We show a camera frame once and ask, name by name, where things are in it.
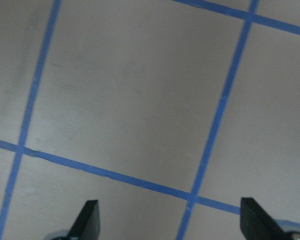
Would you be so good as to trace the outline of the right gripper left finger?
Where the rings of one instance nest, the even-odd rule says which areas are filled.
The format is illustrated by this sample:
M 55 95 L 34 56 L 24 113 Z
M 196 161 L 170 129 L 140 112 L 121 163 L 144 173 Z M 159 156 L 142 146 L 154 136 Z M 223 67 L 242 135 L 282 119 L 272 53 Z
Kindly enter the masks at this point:
M 87 200 L 66 235 L 67 240 L 98 240 L 101 232 L 98 200 Z

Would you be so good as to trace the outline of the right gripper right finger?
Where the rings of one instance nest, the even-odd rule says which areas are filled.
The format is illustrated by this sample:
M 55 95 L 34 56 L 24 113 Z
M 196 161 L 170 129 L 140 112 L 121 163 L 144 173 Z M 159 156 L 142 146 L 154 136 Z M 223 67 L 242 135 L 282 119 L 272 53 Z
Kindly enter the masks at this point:
M 246 240 L 289 240 L 275 220 L 252 197 L 240 200 L 240 230 Z

